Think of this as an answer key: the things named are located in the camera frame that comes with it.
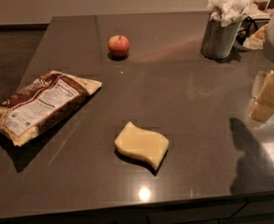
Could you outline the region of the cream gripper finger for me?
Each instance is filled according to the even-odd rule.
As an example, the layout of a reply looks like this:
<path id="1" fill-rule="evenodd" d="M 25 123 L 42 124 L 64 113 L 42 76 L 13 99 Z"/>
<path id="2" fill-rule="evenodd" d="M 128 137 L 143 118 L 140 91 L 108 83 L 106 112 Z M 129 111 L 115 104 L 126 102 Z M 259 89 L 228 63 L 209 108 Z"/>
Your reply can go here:
<path id="1" fill-rule="evenodd" d="M 274 69 L 259 71 L 252 89 L 248 117 L 266 123 L 274 115 Z"/>

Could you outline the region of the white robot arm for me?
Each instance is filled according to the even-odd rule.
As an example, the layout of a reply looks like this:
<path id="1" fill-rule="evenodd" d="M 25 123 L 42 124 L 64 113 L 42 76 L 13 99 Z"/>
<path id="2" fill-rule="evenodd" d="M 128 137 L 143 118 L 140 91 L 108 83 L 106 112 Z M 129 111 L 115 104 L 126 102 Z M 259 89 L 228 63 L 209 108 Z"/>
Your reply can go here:
<path id="1" fill-rule="evenodd" d="M 274 63 L 274 16 L 269 21 L 264 37 L 263 52 Z M 274 69 L 260 71 L 254 81 L 248 118 L 266 123 L 274 115 Z"/>

